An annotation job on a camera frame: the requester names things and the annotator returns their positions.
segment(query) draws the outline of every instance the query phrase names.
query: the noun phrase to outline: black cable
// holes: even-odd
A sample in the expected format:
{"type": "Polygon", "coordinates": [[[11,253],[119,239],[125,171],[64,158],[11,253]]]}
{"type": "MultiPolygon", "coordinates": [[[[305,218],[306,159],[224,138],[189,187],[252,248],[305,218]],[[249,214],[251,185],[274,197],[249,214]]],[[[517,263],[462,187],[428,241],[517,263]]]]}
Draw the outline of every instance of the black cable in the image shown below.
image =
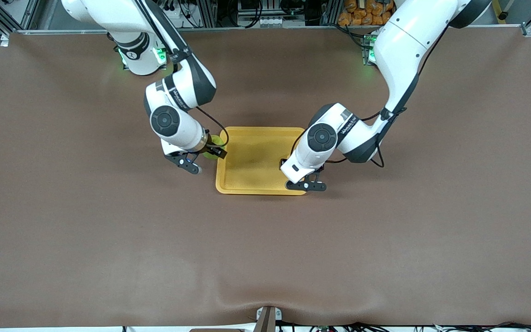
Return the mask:
{"type": "MultiPolygon", "coordinates": [[[[261,18],[261,14],[263,13],[263,3],[261,2],[261,0],[256,0],[256,1],[257,1],[257,6],[255,7],[255,16],[253,17],[253,20],[251,20],[251,23],[249,23],[249,25],[243,27],[245,29],[249,29],[253,27],[254,25],[256,25],[257,22],[259,22],[261,18]]],[[[232,25],[236,27],[241,27],[241,25],[239,25],[238,22],[232,19],[232,13],[238,11],[238,9],[232,8],[231,6],[234,2],[235,0],[229,0],[229,2],[227,3],[227,16],[229,17],[230,23],[232,23],[232,25]]]]}
{"type": "Polygon", "coordinates": [[[299,141],[299,139],[301,139],[302,135],[304,135],[305,132],[306,130],[303,130],[303,132],[296,138],[295,142],[292,144],[292,149],[290,149],[290,154],[295,151],[296,143],[299,141]]]}
{"type": "Polygon", "coordinates": [[[194,23],[196,23],[196,20],[194,19],[194,16],[192,15],[192,11],[190,10],[190,3],[188,2],[188,0],[186,0],[186,3],[188,4],[188,6],[186,7],[186,10],[188,11],[189,17],[191,17],[193,19],[194,23],[192,23],[192,21],[190,21],[188,15],[186,15],[183,12],[182,2],[180,0],[177,0],[177,3],[179,4],[179,11],[181,11],[183,17],[186,18],[186,21],[188,21],[188,23],[190,23],[193,28],[199,28],[200,27],[199,25],[194,24],[194,23]]]}
{"type": "Polygon", "coordinates": [[[263,9],[264,9],[264,6],[263,6],[263,3],[261,2],[261,0],[257,0],[258,4],[257,4],[257,8],[259,8],[259,13],[257,13],[257,8],[255,9],[255,17],[253,18],[253,21],[251,21],[251,23],[249,25],[247,25],[245,27],[245,29],[249,29],[251,27],[253,27],[254,25],[257,24],[257,22],[259,22],[260,18],[261,18],[261,13],[263,12],[263,9]]]}
{"type": "Polygon", "coordinates": [[[289,0],[280,0],[280,9],[286,13],[287,15],[295,16],[295,15],[302,15],[304,13],[304,9],[298,9],[297,11],[291,9],[290,7],[284,6],[284,2],[288,3],[289,0]]]}
{"type": "MultiPolygon", "coordinates": [[[[377,150],[378,150],[378,157],[380,157],[380,164],[378,164],[374,159],[370,159],[371,162],[373,162],[376,166],[380,167],[380,168],[384,168],[384,159],[382,158],[382,153],[380,152],[380,143],[378,143],[378,136],[377,136],[377,140],[376,140],[376,146],[377,146],[377,150]]],[[[382,332],[388,332],[388,330],[386,330],[385,328],[382,327],[382,332]]]]}
{"type": "Polygon", "coordinates": [[[196,107],[196,109],[198,109],[198,111],[202,112],[204,115],[208,116],[210,118],[210,120],[212,120],[215,124],[217,124],[225,132],[225,135],[227,135],[227,141],[225,141],[223,144],[220,144],[220,145],[207,144],[206,146],[209,147],[209,148],[223,148],[223,147],[225,147],[225,145],[227,145],[228,141],[229,141],[228,131],[225,129],[225,127],[218,120],[216,120],[211,115],[206,113],[200,107],[196,107]]]}
{"type": "Polygon", "coordinates": [[[325,164],[339,164],[340,162],[344,162],[345,160],[348,160],[348,159],[343,158],[341,160],[325,160],[325,164]]]}
{"type": "Polygon", "coordinates": [[[343,32],[344,34],[352,34],[352,36],[355,36],[355,37],[358,37],[358,38],[363,38],[364,37],[364,35],[356,34],[355,32],[350,32],[347,28],[344,29],[340,25],[337,25],[335,23],[325,23],[324,26],[335,27],[339,31],[343,32]]]}
{"type": "Polygon", "coordinates": [[[372,115],[372,116],[368,116],[367,118],[365,119],[362,119],[362,121],[368,121],[368,120],[372,120],[373,118],[377,117],[380,115],[380,112],[377,112],[375,115],[372,115]]]}
{"type": "Polygon", "coordinates": [[[330,27],[335,27],[339,31],[343,32],[344,34],[347,34],[352,39],[352,42],[354,42],[354,44],[360,46],[361,48],[364,48],[365,50],[371,50],[372,49],[372,47],[370,47],[370,46],[360,44],[356,40],[356,38],[363,38],[363,35],[355,34],[355,33],[351,32],[351,31],[349,31],[349,28],[347,26],[345,27],[345,29],[343,29],[342,27],[340,27],[339,25],[337,25],[335,23],[325,23],[324,25],[328,25],[330,27]]]}
{"type": "Polygon", "coordinates": [[[446,30],[448,30],[448,28],[445,28],[444,31],[442,31],[442,33],[440,34],[440,36],[438,37],[438,39],[436,40],[436,42],[434,43],[434,45],[431,47],[431,50],[429,53],[427,53],[427,56],[425,57],[425,60],[423,60],[423,65],[421,65],[421,69],[419,69],[419,72],[417,73],[417,75],[421,75],[421,72],[423,71],[423,68],[425,68],[425,63],[427,62],[427,59],[430,58],[430,55],[431,53],[434,51],[434,49],[436,48],[436,45],[438,44],[438,42],[440,42],[440,40],[442,39],[442,36],[444,35],[444,33],[446,32],[446,30]]]}

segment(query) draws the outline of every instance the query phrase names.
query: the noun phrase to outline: brown table surface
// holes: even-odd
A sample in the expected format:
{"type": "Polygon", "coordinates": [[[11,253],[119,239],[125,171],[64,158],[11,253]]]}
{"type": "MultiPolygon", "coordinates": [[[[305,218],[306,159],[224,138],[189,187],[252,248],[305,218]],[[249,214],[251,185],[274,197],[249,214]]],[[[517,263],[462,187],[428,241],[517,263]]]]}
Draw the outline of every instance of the brown table surface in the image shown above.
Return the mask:
{"type": "MultiPolygon", "coordinates": [[[[185,34],[226,126],[367,116],[388,91],[335,30],[185,34]]],[[[215,163],[169,164],[142,107],[162,74],[96,36],[0,48],[0,326],[247,322],[531,323],[531,38],[445,34],[386,137],[386,168],[328,166],[329,189],[228,196],[215,163]]],[[[211,130],[216,126],[192,111],[211,130]]]]}

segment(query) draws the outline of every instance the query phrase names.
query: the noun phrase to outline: green ball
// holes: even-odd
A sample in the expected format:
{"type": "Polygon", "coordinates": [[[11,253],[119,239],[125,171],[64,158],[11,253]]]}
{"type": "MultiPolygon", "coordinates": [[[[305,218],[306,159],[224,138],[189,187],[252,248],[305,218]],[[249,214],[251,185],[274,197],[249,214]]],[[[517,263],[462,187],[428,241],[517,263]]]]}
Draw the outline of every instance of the green ball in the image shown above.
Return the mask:
{"type": "MultiPolygon", "coordinates": [[[[212,138],[212,144],[213,145],[223,145],[224,144],[224,141],[223,141],[223,139],[220,136],[210,135],[210,137],[212,138]]],[[[202,155],[205,158],[208,158],[208,159],[212,159],[212,160],[217,160],[218,159],[218,157],[213,155],[213,154],[202,153],[202,155]]]]}

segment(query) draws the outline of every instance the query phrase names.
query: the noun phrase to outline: plastic tray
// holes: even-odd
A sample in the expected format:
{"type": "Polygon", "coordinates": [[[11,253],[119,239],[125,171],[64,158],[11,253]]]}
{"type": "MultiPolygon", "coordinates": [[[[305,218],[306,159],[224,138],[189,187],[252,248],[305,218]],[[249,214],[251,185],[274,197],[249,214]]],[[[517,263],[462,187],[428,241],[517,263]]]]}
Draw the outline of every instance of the plastic tray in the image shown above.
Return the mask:
{"type": "MultiPolygon", "coordinates": [[[[227,157],[217,163],[217,190],[223,194],[302,195],[286,189],[280,159],[304,131],[291,127],[227,127],[227,157]]],[[[221,138],[227,137],[221,132],[221,138]]]]}

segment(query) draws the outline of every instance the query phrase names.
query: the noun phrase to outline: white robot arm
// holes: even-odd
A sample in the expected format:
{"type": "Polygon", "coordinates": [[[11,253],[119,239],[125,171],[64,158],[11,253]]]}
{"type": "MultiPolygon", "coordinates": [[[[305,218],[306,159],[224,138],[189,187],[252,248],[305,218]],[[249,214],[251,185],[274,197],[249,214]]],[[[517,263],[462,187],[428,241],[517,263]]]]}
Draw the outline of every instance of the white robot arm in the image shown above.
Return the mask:
{"type": "Polygon", "coordinates": [[[150,84],[144,105],[150,126],[160,138],[164,156],[192,174],[200,153],[224,158],[202,125],[188,114],[212,101],[217,85],[160,7],[151,0],[62,0],[65,10],[78,21],[97,23],[109,31],[130,71],[155,72],[163,64],[157,50],[166,47],[171,62],[180,69],[150,84]]]}
{"type": "Polygon", "coordinates": [[[419,63],[448,26],[463,28],[489,6],[490,0],[406,0],[374,45],[376,64],[386,80],[389,98],[372,126],[341,104],[325,105],[314,115],[301,140],[280,169],[291,190],[323,191],[310,181],[335,149],[350,162],[367,162],[377,153],[396,117],[405,110],[419,79],[419,63]]]}

